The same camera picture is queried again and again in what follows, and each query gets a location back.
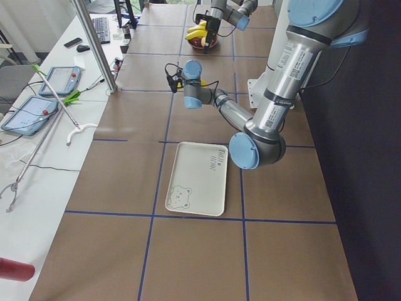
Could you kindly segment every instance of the blue and white robot arm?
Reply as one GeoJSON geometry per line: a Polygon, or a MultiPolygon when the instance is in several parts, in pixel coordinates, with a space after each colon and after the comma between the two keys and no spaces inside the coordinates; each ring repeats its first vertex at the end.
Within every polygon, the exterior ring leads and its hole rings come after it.
{"type": "Polygon", "coordinates": [[[287,42],[252,116],[221,89],[201,84],[202,67],[188,61],[177,71],[187,108],[213,105],[240,133],[229,143],[234,163],[242,169],[274,164],[285,153],[279,134],[284,117],[322,50],[353,46],[366,39],[370,0],[290,0],[287,42]]]}
{"type": "Polygon", "coordinates": [[[240,5],[235,10],[227,5],[227,0],[212,0],[210,14],[196,14],[195,23],[199,24],[201,20],[206,21],[207,30],[204,53],[209,51],[213,39],[219,33],[221,20],[225,20],[240,30],[245,30],[249,23],[249,16],[258,8],[258,0],[233,0],[240,5]]]}

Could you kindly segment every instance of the black phone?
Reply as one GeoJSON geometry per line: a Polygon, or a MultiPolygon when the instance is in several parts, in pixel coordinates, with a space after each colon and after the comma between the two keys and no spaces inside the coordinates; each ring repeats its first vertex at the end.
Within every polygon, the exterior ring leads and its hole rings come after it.
{"type": "Polygon", "coordinates": [[[66,46],[67,48],[71,48],[72,46],[78,45],[82,43],[82,39],[81,38],[75,38],[67,43],[64,44],[64,46],[66,46]]]}

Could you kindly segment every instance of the bear drawing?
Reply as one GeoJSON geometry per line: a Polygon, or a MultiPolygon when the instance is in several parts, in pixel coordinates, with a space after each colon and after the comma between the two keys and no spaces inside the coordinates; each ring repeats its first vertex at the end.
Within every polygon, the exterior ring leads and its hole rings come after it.
{"type": "Polygon", "coordinates": [[[174,186],[170,189],[170,196],[167,204],[173,208],[189,208],[189,195],[192,193],[191,188],[174,186]]]}

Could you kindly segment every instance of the tray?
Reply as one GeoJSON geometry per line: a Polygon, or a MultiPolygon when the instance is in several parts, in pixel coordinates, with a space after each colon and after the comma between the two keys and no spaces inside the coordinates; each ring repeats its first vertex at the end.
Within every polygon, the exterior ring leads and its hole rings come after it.
{"type": "Polygon", "coordinates": [[[181,142],[175,153],[165,207],[169,211],[219,216],[224,212],[228,149],[181,142]]]}

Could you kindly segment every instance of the red object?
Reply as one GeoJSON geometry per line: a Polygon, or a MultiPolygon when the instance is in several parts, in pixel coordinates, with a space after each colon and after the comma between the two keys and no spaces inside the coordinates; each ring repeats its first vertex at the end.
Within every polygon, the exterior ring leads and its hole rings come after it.
{"type": "Polygon", "coordinates": [[[34,273],[33,265],[0,257],[0,278],[27,281],[33,277],[34,273]]]}

